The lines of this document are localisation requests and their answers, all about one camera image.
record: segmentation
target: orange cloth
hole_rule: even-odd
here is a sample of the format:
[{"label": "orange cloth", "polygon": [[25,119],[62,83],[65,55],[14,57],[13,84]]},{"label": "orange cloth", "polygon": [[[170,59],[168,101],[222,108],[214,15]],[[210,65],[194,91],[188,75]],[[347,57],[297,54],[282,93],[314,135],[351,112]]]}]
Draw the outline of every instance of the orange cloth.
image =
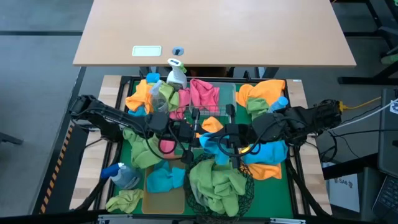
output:
[{"label": "orange cloth", "polygon": [[224,126],[213,116],[205,119],[201,124],[201,127],[208,132],[215,133],[221,130]]},{"label": "orange cloth", "polygon": [[[241,150],[240,153],[244,153],[250,149],[250,146]],[[253,175],[253,178],[256,180],[266,180],[270,177],[275,177],[276,179],[282,178],[282,169],[280,168],[280,164],[276,166],[265,165],[265,164],[249,164],[248,168]]]},{"label": "orange cloth", "polygon": [[145,112],[149,114],[152,112],[152,105],[150,104],[150,89],[152,85],[147,84],[147,80],[143,79],[136,86],[136,92],[126,98],[126,106],[132,110],[136,111],[137,108],[141,105],[145,105]]},{"label": "orange cloth", "polygon": [[263,98],[268,105],[272,105],[285,89],[284,80],[267,80],[259,82],[256,86],[244,84],[236,93],[236,102],[246,107],[248,98]]}]

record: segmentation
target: mesh net bag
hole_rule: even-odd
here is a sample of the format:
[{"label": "mesh net bag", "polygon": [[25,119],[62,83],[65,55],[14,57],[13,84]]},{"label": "mesh net bag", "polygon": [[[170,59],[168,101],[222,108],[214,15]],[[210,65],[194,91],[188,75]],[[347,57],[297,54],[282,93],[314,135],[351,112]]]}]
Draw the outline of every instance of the mesh net bag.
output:
[{"label": "mesh net bag", "polygon": [[198,156],[188,167],[185,173],[185,181],[184,181],[184,191],[185,191],[185,200],[187,201],[188,205],[192,208],[192,210],[198,215],[198,218],[201,222],[204,223],[234,223],[239,220],[250,208],[250,205],[254,198],[254,180],[252,174],[249,171],[249,168],[241,163],[241,167],[239,169],[240,173],[247,179],[246,181],[246,193],[244,195],[238,195],[238,204],[239,204],[239,211],[235,217],[229,217],[227,214],[220,215],[209,208],[205,208],[204,206],[200,205],[193,195],[190,181],[189,181],[189,174],[192,168],[194,168],[199,162],[213,159],[214,155],[212,154],[201,154]]}]

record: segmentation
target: blue cloth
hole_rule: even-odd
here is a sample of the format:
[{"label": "blue cloth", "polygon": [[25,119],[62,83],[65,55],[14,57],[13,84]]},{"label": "blue cloth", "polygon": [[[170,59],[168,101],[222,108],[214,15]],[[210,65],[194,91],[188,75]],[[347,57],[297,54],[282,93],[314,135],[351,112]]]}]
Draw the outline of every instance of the blue cloth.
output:
[{"label": "blue cloth", "polygon": [[[229,161],[229,156],[227,156],[226,154],[224,154],[223,152],[221,152],[221,150],[219,149],[219,147],[217,146],[217,141],[209,141],[209,138],[212,133],[206,133],[206,134],[202,134],[199,137],[199,142],[200,145],[202,146],[202,148],[204,148],[205,153],[210,153],[210,154],[214,154],[215,156],[215,161],[217,165],[227,165],[228,161]],[[221,147],[229,152],[229,149],[227,149],[227,147],[224,144],[221,144]]]},{"label": "blue cloth", "polygon": [[168,161],[155,165],[155,170],[147,177],[147,191],[150,193],[169,192],[184,184],[185,169],[173,167],[170,171]]},{"label": "blue cloth", "polygon": [[[259,146],[255,146],[253,152],[258,152]],[[263,163],[267,165],[277,165],[286,159],[289,148],[285,141],[269,142],[261,144],[260,152],[256,155],[247,154],[243,156],[243,163]]]},{"label": "blue cloth", "polygon": [[139,106],[136,111],[129,110],[129,115],[133,116],[145,116],[146,114],[144,106]]},{"label": "blue cloth", "polygon": [[157,83],[160,80],[159,73],[148,73],[146,77],[147,83]]}]

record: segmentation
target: gray floor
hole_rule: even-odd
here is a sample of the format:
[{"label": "gray floor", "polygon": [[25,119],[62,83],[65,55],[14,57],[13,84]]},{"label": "gray floor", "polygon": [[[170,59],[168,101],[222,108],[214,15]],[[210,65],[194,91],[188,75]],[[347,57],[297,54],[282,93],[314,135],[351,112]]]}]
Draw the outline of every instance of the gray floor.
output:
[{"label": "gray floor", "polygon": [[[83,30],[92,1],[35,0],[0,2],[0,30]],[[382,1],[374,1],[383,22],[392,24]],[[375,25],[361,4],[335,4],[336,15],[344,31],[366,30]],[[78,68],[72,60],[79,37],[0,36],[0,131],[23,138],[21,146],[0,144],[0,216],[31,212],[46,169],[54,137],[65,111]],[[276,78],[303,80],[309,105],[325,98],[358,105],[381,95],[386,86],[339,85],[338,76],[370,77],[383,69],[379,54],[387,50],[381,39],[348,39],[358,64],[355,68],[281,68]],[[237,68],[237,76],[246,68]],[[136,74],[137,68],[89,68],[81,93],[98,95],[103,75]],[[369,107],[347,111],[347,119]],[[368,122],[341,128],[337,133],[379,127],[379,116]],[[348,136],[359,156],[377,151],[376,133]],[[318,138],[321,151],[332,145],[324,134]],[[337,161],[355,156],[339,141]]]}]

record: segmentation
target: yellow cable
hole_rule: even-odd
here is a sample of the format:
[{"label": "yellow cable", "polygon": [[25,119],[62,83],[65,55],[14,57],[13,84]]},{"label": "yellow cable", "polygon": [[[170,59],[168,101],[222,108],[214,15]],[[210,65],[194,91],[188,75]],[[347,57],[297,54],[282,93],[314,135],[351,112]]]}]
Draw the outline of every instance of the yellow cable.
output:
[{"label": "yellow cable", "polygon": [[381,96],[379,96],[379,97],[377,97],[377,98],[375,98],[375,99],[373,99],[373,100],[369,100],[368,102],[363,103],[363,104],[361,104],[361,105],[354,106],[354,107],[346,106],[346,105],[343,104],[342,101],[340,101],[340,110],[343,111],[343,110],[358,109],[358,108],[360,108],[360,107],[362,107],[362,106],[368,105],[368,104],[370,104],[370,103],[372,103],[372,102],[374,102],[374,101],[376,101],[376,100],[380,100],[380,99],[381,99]]}]

